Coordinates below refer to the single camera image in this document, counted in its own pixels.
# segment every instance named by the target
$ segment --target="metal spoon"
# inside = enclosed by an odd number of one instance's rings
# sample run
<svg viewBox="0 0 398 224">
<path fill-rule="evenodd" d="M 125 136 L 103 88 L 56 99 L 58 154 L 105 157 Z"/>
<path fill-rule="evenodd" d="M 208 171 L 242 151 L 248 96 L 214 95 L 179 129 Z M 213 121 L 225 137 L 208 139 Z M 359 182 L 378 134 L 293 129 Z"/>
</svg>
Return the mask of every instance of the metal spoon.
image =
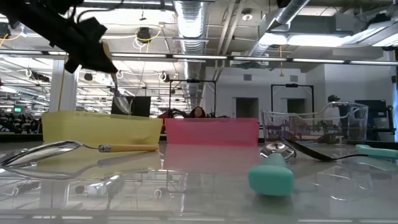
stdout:
<svg viewBox="0 0 398 224">
<path fill-rule="evenodd" d="M 159 145 L 100 145 L 98 147 L 86 146 L 83 143 L 76 141 L 60 141 L 42 146 L 33 147 L 20 154 L 13 154 L 5 156 L 5 159 L 0 161 L 1 166 L 19 166 L 31 162 L 64 154 L 73 151 L 79 147 L 85 146 L 89 149 L 98 149 L 99 152 L 133 152 L 133 151 L 156 151 Z"/>
</svg>

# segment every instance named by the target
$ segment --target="spatula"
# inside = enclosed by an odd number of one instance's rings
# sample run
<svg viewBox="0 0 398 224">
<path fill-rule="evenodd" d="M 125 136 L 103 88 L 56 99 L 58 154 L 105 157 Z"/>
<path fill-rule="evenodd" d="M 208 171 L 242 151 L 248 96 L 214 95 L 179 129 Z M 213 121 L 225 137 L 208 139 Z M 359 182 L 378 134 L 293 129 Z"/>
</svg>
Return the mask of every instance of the spatula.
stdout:
<svg viewBox="0 0 398 224">
<path fill-rule="evenodd" d="M 385 158 L 385 159 L 398 159 L 398 151 L 392 150 L 392 149 L 376 149 L 372 148 L 370 146 L 364 146 L 364 145 L 357 145 L 356 149 L 358 150 L 359 154 L 350 154 L 350 155 L 345 155 L 341 157 L 330 157 L 327 155 L 324 155 L 320 152 L 314 151 L 308 147 L 305 147 L 297 142 L 293 142 L 291 140 L 288 140 L 286 138 L 282 138 L 283 142 L 291 147 L 292 149 L 295 149 L 299 152 L 302 152 L 314 159 L 318 159 L 320 161 L 337 161 L 340 159 L 346 159 L 349 157 L 357 157 L 357 156 L 365 156 L 365 157 L 376 157 L 376 158 Z"/>
</svg>

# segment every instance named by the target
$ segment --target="light fixture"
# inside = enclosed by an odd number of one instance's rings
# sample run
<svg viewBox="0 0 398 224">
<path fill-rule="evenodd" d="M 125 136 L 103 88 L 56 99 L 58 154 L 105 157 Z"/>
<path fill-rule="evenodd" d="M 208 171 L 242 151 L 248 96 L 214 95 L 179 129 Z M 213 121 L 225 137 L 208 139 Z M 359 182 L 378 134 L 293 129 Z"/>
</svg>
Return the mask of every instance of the light fixture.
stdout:
<svg viewBox="0 0 398 224">
<path fill-rule="evenodd" d="M 0 54 L 42 54 L 36 50 L 0 50 Z"/>
<path fill-rule="evenodd" d="M 233 60 L 245 60 L 245 61 L 261 61 L 261 62 L 286 62 L 286 58 L 271 58 L 271 57 L 234 57 Z"/>
<path fill-rule="evenodd" d="M 383 65 L 398 66 L 398 62 L 378 62 L 378 61 L 350 61 L 350 65 Z"/>
<path fill-rule="evenodd" d="M 293 62 L 308 62 L 308 63 L 344 63 L 344 60 L 295 58 L 295 59 L 293 59 Z"/>
<path fill-rule="evenodd" d="M 250 8 L 245 8 L 242 10 L 242 19 L 244 21 L 249 21 L 253 19 L 253 15 L 251 14 L 251 9 Z"/>
<path fill-rule="evenodd" d="M 389 46 L 395 46 L 397 44 L 398 44 L 398 34 L 394 34 L 374 44 L 373 47 L 389 47 Z"/>
<path fill-rule="evenodd" d="M 66 55 L 66 52 L 49 52 L 50 55 Z"/>
<path fill-rule="evenodd" d="M 166 58 L 165 54 L 130 54 L 130 53 L 112 53 L 113 57 L 145 57 L 145 58 Z"/>
<path fill-rule="evenodd" d="M 89 73 L 89 72 L 86 72 L 85 73 L 85 80 L 86 81 L 93 81 L 93 74 Z"/>
<path fill-rule="evenodd" d="M 123 76 L 124 76 L 124 74 L 123 74 L 122 70 L 119 70 L 119 72 L 116 74 L 117 79 L 122 79 Z"/>
<path fill-rule="evenodd" d="M 335 35 L 293 35 L 288 41 L 289 45 L 310 47 L 337 47 L 344 43 L 344 38 Z"/>
<path fill-rule="evenodd" d="M 213 60 L 226 60 L 227 56 L 217 56 L 217 55 L 173 55 L 173 58 L 182 59 L 213 59 Z"/>
<path fill-rule="evenodd" d="M 13 88 L 9 88 L 6 86 L 0 86 L 0 91 L 7 92 L 7 93 L 17 93 L 17 90 Z"/>
</svg>

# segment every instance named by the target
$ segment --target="pillar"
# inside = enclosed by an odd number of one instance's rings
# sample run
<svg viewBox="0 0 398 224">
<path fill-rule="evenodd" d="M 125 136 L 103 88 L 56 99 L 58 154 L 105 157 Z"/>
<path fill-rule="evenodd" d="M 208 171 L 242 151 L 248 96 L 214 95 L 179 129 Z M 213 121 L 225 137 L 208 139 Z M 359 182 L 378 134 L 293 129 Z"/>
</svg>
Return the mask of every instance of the pillar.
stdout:
<svg viewBox="0 0 398 224">
<path fill-rule="evenodd" d="M 58 111 L 58 104 L 60 104 L 59 110 L 76 109 L 76 93 L 80 68 L 78 68 L 73 74 L 67 71 L 63 74 L 63 68 L 63 60 L 53 61 L 49 112 Z"/>
</svg>

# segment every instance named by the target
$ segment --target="table surface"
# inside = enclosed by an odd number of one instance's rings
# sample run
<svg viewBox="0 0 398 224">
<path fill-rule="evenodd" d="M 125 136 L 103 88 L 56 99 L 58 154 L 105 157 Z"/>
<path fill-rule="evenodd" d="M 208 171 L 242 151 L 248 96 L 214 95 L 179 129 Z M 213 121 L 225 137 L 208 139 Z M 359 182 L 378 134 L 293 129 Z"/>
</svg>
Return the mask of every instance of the table surface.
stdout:
<svg viewBox="0 0 398 224">
<path fill-rule="evenodd" d="M 0 153 L 39 144 L 0 144 Z M 312 147 L 331 156 L 354 151 Z M 247 181 L 250 167 L 261 163 L 259 148 L 80 148 L 28 167 L 42 178 L 0 169 L 0 223 L 398 223 L 395 161 L 326 163 L 298 154 L 289 164 L 292 196 L 265 197 Z"/>
</svg>

